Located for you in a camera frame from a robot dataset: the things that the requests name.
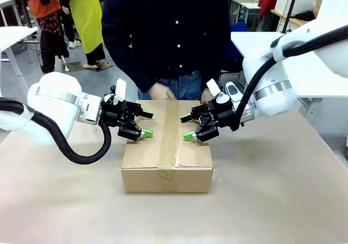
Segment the person's left hand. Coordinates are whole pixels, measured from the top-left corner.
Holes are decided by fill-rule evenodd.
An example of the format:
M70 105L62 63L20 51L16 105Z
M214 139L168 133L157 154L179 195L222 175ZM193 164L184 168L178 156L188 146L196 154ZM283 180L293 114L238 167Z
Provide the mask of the person's left hand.
M208 88L205 88L201 95L201 104L207 104L209 101L213 100L215 97L211 94Z

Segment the person's right hand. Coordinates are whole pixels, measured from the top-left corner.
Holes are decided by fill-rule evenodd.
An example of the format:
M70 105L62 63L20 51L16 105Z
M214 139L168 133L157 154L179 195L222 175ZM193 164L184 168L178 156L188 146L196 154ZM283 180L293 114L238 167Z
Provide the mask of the person's right hand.
M155 83L148 90L148 94L153 100L176 100L176 97L170 88L159 83Z

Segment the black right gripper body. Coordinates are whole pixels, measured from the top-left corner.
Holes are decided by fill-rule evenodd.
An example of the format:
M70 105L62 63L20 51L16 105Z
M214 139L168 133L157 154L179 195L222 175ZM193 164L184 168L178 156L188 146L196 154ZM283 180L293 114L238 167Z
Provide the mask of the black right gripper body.
M237 118L234 112L234 105L231 99L226 103L218 103L217 99L208 102L209 124L215 127L237 127Z

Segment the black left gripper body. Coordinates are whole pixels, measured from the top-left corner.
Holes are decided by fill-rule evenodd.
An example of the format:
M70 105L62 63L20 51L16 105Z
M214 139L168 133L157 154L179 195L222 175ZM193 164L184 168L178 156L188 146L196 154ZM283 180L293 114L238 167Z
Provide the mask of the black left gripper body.
M100 127L109 132L110 127L119 127L126 132L141 132L135 118L142 111L141 105L116 98L115 94L105 94L101 101Z

